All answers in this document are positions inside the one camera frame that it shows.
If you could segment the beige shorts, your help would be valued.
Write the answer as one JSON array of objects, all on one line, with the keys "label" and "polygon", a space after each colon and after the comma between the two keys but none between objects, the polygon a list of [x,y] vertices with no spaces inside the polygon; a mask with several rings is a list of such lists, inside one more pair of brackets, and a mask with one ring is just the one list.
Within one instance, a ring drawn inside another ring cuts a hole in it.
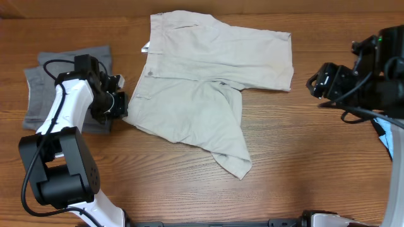
[{"label": "beige shorts", "polygon": [[241,92],[289,91],[293,74],[287,32],[231,26],[190,11],[151,15],[146,64],[126,122],[209,151],[244,178],[253,163],[241,130]]}]

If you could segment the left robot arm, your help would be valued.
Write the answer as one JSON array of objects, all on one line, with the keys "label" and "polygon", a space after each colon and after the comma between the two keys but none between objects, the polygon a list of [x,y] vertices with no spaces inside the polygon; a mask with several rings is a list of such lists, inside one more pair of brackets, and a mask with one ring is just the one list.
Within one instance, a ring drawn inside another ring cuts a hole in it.
[{"label": "left robot arm", "polygon": [[74,57],[73,71],[54,78],[56,96],[44,123],[18,148],[25,167],[24,210],[36,217],[71,212],[88,226],[130,227],[127,212],[100,188],[97,165],[81,134],[85,116],[99,123],[128,115],[124,78],[110,76],[95,57]]}]

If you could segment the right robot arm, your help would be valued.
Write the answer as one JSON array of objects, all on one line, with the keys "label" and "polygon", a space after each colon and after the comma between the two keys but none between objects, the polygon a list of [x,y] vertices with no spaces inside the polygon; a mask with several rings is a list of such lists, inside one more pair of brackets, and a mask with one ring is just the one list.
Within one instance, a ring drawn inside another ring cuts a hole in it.
[{"label": "right robot arm", "polygon": [[307,80],[321,108],[343,110],[352,124],[371,122],[392,160],[389,198],[383,226],[403,226],[403,26],[384,28],[353,42],[353,68],[327,62]]}]

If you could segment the folded grey shorts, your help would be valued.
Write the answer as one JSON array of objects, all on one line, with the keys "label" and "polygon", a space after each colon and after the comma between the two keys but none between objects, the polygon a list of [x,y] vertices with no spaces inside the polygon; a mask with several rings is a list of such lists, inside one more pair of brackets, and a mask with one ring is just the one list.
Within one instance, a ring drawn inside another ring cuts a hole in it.
[{"label": "folded grey shorts", "polygon": [[[37,56],[39,66],[24,69],[29,90],[28,110],[22,123],[24,129],[36,131],[44,123],[55,99],[54,80],[44,71],[44,63],[53,59],[73,61],[74,56],[83,54],[89,54],[97,58],[106,66],[108,74],[112,74],[112,56],[108,45],[60,53],[40,52]],[[66,73],[73,69],[73,64],[65,62],[55,62],[47,65],[47,70],[55,77],[60,73]],[[92,118],[90,110],[87,110],[82,132],[109,134],[111,125],[111,120],[106,121],[104,124],[98,123]]]}]

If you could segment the light blue garment pile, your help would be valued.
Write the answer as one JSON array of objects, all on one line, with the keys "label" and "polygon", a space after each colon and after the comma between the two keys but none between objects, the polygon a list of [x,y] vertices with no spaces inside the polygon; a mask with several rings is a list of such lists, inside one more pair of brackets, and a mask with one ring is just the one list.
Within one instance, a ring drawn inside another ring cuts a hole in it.
[{"label": "light blue garment pile", "polygon": [[371,120],[371,123],[378,134],[379,140],[385,146],[390,160],[393,160],[394,145],[393,145],[393,135],[391,131],[391,123],[383,120],[381,118],[375,118]]}]

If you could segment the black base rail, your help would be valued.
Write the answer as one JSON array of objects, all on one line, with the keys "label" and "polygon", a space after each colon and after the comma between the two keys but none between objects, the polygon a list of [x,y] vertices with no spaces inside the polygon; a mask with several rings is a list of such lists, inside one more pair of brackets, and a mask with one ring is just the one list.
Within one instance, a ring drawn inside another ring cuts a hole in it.
[{"label": "black base rail", "polygon": [[297,219],[281,218],[267,221],[239,221],[239,222],[206,222],[206,223],[163,223],[140,222],[131,223],[132,227],[298,227]]}]

